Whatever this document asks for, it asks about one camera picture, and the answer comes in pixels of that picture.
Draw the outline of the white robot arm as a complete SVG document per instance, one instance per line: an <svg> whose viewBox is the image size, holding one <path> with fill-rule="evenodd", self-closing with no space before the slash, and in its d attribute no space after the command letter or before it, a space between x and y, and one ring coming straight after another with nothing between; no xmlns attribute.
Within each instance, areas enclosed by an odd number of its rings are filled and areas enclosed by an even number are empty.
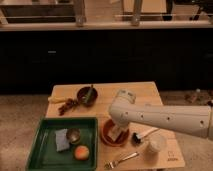
<svg viewBox="0 0 213 171"><path fill-rule="evenodd" d="M138 123L213 141L213 107L140 106L135 100L136 95L131 91L117 92L108 111L118 127Z"/></svg>

